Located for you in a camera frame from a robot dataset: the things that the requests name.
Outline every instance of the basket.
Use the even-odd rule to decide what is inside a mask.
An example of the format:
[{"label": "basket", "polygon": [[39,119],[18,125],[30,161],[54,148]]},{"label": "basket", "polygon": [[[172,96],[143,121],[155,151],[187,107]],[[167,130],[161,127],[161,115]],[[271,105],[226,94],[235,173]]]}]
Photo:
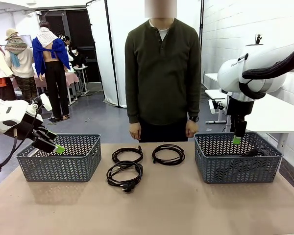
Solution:
[{"label": "basket", "polygon": [[16,155],[27,181],[87,182],[101,160],[100,135],[59,134],[54,142],[62,154],[29,145]]},{"label": "basket", "polygon": [[[273,182],[283,154],[255,132],[246,132],[241,144],[234,133],[195,135],[195,161],[208,184]],[[265,156],[242,157],[253,148]]]}]

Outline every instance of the man's right hand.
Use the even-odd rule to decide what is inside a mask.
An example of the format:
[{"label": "man's right hand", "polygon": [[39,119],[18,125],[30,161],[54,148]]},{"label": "man's right hand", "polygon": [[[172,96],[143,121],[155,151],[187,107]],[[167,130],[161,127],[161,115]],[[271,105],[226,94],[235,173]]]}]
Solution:
[{"label": "man's right hand", "polygon": [[139,122],[132,123],[129,125],[129,132],[133,139],[140,141],[141,140],[141,133],[142,128]]}]

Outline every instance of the gray floor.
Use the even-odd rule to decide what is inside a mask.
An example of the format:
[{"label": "gray floor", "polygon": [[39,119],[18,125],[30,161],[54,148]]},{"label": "gray floor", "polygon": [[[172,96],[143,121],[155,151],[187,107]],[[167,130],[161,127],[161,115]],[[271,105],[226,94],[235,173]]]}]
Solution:
[{"label": "gray floor", "polygon": [[[128,119],[126,109],[113,107],[103,102],[103,93],[81,97],[70,107],[71,119],[56,124],[46,121],[45,126],[55,133],[86,133],[101,134],[102,143],[130,143],[135,142],[128,133]],[[200,101],[200,132],[221,132],[224,124],[206,125],[207,120],[217,120],[218,115],[211,115],[208,98],[202,95]],[[0,135],[0,162],[9,155],[13,145],[13,139]],[[16,158],[4,166],[0,172],[0,182],[4,180],[16,167]]]}]

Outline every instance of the dark green henley shirt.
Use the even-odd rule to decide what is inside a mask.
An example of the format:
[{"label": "dark green henley shirt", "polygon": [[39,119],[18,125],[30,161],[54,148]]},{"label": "dark green henley shirt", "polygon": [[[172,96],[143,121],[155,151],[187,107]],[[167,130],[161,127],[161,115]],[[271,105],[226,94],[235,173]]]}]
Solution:
[{"label": "dark green henley shirt", "polygon": [[167,125],[199,113],[201,59],[196,31],[174,19],[163,41],[149,20],[128,34],[125,84],[130,123]]}]

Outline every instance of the white robotic arm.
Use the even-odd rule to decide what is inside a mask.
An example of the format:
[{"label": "white robotic arm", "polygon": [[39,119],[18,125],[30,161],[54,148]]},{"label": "white robotic arm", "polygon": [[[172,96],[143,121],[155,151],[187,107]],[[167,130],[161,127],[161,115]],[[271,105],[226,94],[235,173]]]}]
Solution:
[{"label": "white robotic arm", "polygon": [[[43,119],[37,114],[39,107],[42,106],[48,111],[51,110],[49,99],[45,94],[34,99],[31,104],[24,100],[3,101],[0,99],[0,134],[22,141],[31,139],[32,145],[38,149],[48,153],[52,151],[62,153],[64,148],[53,142],[57,135],[42,125]],[[0,171],[7,162],[6,160],[4,164],[0,164]]]},{"label": "white robotic arm", "polygon": [[280,47],[248,45],[238,59],[220,67],[218,84],[228,97],[213,103],[231,116],[234,143],[240,144],[245,134],[245,116],[252,112],[254,101],[282,87],[290,71],[294,71],[294,43]]}]

